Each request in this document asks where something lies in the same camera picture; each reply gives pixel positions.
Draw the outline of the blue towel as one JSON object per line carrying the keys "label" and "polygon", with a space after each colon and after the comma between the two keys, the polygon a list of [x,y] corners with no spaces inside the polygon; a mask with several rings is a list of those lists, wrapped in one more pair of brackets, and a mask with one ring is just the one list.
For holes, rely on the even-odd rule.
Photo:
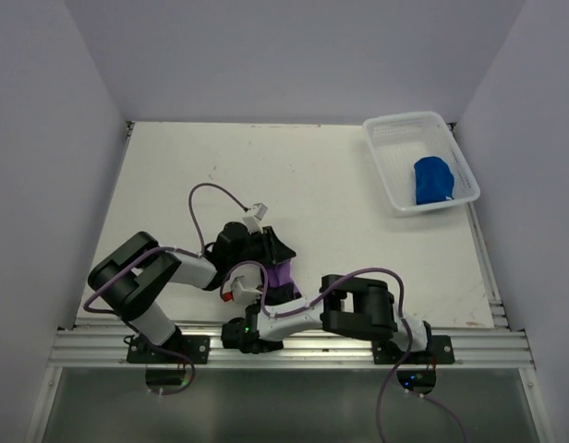
{"label": "blue towel", "polygon": [[436,156],[424,157],[414,164],[416,203],[439,203],[454,198],[454,176],[448,164]]}

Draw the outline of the aluminium frame rail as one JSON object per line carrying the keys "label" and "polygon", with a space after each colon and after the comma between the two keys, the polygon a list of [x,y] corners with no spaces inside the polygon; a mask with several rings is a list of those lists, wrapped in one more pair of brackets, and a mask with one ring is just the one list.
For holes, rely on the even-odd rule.
{"label": "aluminium frame rail", "polygon": [[[216,322],[180,322],[182,332],[210,339],[208,363],[202,369],[390,369],[374,363],[371,345],[310,330],[284,341],[282,351],[243,354],[226,350]],[[455,362],[446,369],[529,369],[535,366],[527,335],[507,329],[440,329],[451,337]],[[50,367],[127,367],[129,329],[118,322],[83,318],[72,330],[55,334]]]}

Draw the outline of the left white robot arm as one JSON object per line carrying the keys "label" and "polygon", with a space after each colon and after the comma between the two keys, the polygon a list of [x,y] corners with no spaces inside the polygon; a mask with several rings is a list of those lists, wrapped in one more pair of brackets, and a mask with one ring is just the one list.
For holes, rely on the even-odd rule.
{"label": "left white robot arm", "polygon": [[260,300],[263,290],[291,301],[298,290],[290,277],[297,252],[285,245],[271,226],[252,232],[238,221],[227,223],[200,256],[178,247],[161,246],[149,233],[138,232],[96,265],[88,277],[94,291],[84,310],[95,313],[101,298],[114,314],[149,340],[148,350],[160,362],[180,354],[175,325],[156,303],[170,282],[205,292],[218,290],[227,303],[244,306]]}

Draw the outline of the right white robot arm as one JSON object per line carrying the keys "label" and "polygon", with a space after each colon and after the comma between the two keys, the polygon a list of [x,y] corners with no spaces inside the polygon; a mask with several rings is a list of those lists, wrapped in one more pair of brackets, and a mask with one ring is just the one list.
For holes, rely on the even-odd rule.
{"label": "right white robot arm", "polygon": [[268,283],[265,297],[252,290],[254,299],[243,317],[223,324],[225,349],[241,353],[283,350],[284,340],[309,329],[320,329],[375,344],[389,342],[391,349],[411,362],[421,362],[433,351],[430,324],[399,314],[399,301],[384,281],[353,277],[317,304],[301,295],[291,282]]}

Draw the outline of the purple and grey towel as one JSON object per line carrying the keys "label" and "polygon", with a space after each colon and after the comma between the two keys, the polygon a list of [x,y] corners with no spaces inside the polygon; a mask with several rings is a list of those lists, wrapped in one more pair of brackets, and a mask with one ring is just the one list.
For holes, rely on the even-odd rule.
{"label": "purple and grey towel", "polygon": [[292,277],[291,260],[267,268],[267,276],[266,305],[282,305],[301,297],[301,293]]}

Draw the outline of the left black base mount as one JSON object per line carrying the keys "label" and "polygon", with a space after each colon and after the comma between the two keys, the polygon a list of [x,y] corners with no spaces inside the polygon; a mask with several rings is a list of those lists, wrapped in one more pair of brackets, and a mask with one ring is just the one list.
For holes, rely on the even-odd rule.
{"label": "left black base mount", "polygon": [[204,365],[208,361],[210,337],[207,335],[178,335],[175,333],[160,345],[163,352],[155,351],[147,341],[135,335],[126,336],[123,342],[128,346],[127,362],[130,364],[178,364],[182,359],[175,356],[180,353],[195,365]]}

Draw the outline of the white plastic basket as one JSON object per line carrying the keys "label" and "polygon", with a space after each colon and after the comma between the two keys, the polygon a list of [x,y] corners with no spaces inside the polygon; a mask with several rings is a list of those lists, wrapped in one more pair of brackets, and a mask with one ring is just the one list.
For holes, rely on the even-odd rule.
{"label": "white plastic basket", "polygon": [[[395,212],[415,215],[444,210],[480,197],[473,175],[454,135],[439,114],[413,112],[370,118],[363,133],[385,194]],[[417,162],[442,160],[454,179],[452,196],[427,204],[417,203]]]}

